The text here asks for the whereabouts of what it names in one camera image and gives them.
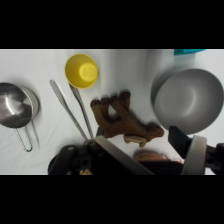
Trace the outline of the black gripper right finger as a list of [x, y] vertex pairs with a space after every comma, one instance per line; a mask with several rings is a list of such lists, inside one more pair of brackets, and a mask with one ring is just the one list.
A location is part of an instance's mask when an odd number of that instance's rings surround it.
[[182, 175], [203, 175], [206, 168], [224, 175], [224, 143], [209, 146], [205, 137], [190, 138], [176, 126], [169, 128], [168, 141], [184, 159]]

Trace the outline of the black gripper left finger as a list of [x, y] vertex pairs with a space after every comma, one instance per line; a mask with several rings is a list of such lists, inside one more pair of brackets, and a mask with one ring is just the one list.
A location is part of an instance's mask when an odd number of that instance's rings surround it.
[[84, 170], [93, 175], [153, 175], [103, 136], [85, 141], [75, 153], [74, 171]]

